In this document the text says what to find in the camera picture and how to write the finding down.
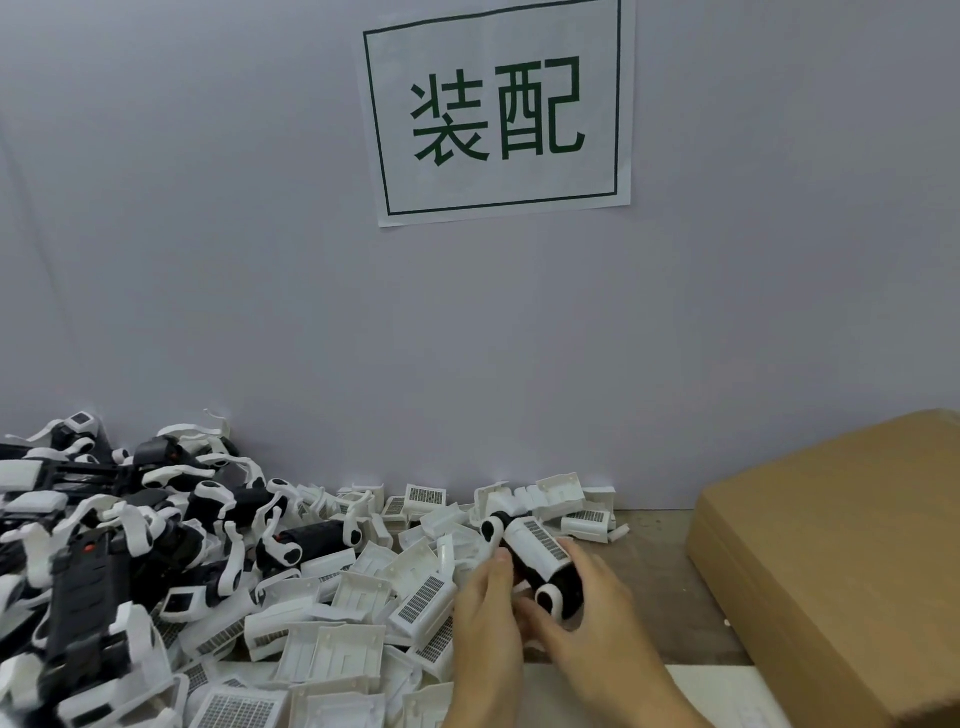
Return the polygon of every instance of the left hand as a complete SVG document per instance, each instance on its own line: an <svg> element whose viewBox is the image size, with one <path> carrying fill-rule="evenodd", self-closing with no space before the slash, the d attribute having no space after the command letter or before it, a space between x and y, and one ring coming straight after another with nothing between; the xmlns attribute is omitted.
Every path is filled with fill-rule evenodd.
<svg viewBox="0 0 960 728"><path fill-rule="evenodd" d="M444 728L513 728L523 688L523 640L506 548L482 564L453 608L453 702Z"/></svg>

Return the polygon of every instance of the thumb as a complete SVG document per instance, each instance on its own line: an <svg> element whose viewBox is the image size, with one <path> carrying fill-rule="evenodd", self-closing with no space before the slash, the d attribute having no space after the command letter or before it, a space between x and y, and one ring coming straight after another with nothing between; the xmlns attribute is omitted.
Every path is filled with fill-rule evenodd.
<svg viewBox="0 0 960 728"><path fill-rule="evenodd" d="M546 648L547 654L555 663L562 665L569 645L569 633L533 599L522 597L514 602L514 607L526 621L533 637Z"/></svg>
<svg viewBox="0 0 960 728"><path fill-rule="evenodd" d="M493 553L485 602L503 603L510 608L514 594L514 559L506 548Z"/></svg>

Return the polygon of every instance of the table surface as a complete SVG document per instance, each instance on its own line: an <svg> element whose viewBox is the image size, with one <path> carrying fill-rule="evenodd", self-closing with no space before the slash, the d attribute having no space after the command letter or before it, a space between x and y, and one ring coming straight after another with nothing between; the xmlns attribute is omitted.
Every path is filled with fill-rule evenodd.
<svg viewBox="0 0 960 728"><path fill-rule="evenodd" d="M600 555L634 593L660 656L670 665L752 665L740 640L686 556L693 511L617 511L630 533L615 544L581 546Z"/></svg>

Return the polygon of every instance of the white paper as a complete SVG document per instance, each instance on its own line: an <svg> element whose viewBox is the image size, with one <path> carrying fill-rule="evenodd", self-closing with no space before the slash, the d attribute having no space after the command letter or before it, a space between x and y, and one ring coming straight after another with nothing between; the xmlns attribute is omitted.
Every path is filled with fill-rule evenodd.
<svg viewBox="0 0 960 728"><path fill-rule="evenodd" d="M359 76L380 226L628 205L635 32L636 0L368 29Z"/></svg>

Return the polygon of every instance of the cardboard box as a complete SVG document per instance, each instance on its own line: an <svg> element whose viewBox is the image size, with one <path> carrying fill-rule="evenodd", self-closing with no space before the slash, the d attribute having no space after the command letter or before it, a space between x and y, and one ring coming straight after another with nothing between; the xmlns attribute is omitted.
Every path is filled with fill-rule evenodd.
<svg viewBox="0 0 960 728"><path fill-rule="evenodd" d="M960 728L960 414L707 488L687 551L794 728Z"/></svg>

